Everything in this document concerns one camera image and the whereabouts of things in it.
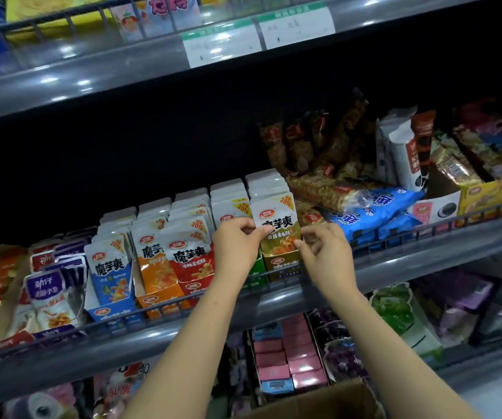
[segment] candy package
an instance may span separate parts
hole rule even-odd
[[[131,262],[123,235],[93,242],[85,246],[85,253],[100,303],[108,304],[128,297]]]
[[[76,312],[70,303],[71,293],[65,286],[61,270],[50,270],[28,275],[25,288],[36,310],[41,330],[71,324],[78,326]]]
[[[412,312],[412,290],[408,282],[373,291],[369,302],[373,309],[394,331],[402,335],[414,323]]]
[[[367,207],[371,203],[371,197],[366,190],[353,188],[327,176],[296,173],[286,176],[286,182],[294,195],[334,213]]]

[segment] small pink box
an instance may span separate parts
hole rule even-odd
[[[288,379],[289,378],[288,365],[259,367],[257,369],[257,371],[259,372],[259,380],[260,381],[272,381],[275,379]]]
[[[290,317],[283,318],[280,320],[280,323],[284,324],[295,324],[296,322],[305,322],[305,317],[303,316],[303,313],[300,313],[299,315],[293,315]]]
[[[289,337],[283,336],[282,342],[284,343],[285,349],[290,349],[292,347],[297,347],[298,345],[305,345],[312,343],[309,331],[296,333],[294,335],[290,335]]]
[[[302,372],[292,375],[293,387],[295,389],[326,385],[325,372],[322,369],[313,372]]]
[[[282,351],[282,340],[254,341],[253,348],[255,349],[255,354]]]
[[[276,353],[256,354],[257,367],[283,366],[287,364],[286,354],[283,351]]]
[[[286,349],[286,358],[288,361],[299,360],[311,356],[317,356],[317,350],[315,350],[313,344],[298,345]]]
[[[306,357],[299,360],[291,360],[288,362],[289,372],[293,375],[296,373],[313,372],[321,369],[321,361],[317,356]]]
[[[305,320],[294,322],[293,324],[282,324],[282,336],[289,337],[301,332],[309,332],[307,322]]]

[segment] hand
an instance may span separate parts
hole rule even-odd
[[[274,230],[272,225],[255,229],[255,222],[250,217],[222,222],[213,234],[216,273],[229,275],[230,279],[237,279],[243,285],[257,259],[261,240]]]
[[[317,237],[311,246],[300,239],[294,244],[319,291],[329,301],[331,296],[357,296],[352,249],[342,229],[335,223],[324,223],[305,226],[301,234]]]

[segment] cardboard display box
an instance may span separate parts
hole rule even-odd
[[[260,407],[245,419],[384,419],[382,406],[361,379],[287,397]]]

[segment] price tag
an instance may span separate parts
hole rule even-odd
[[[322,1],[257,16],[267,49],[335,33],[329,8]]]
[[[250,18],[207,26],[181,37],[192,69],[262,50]]]

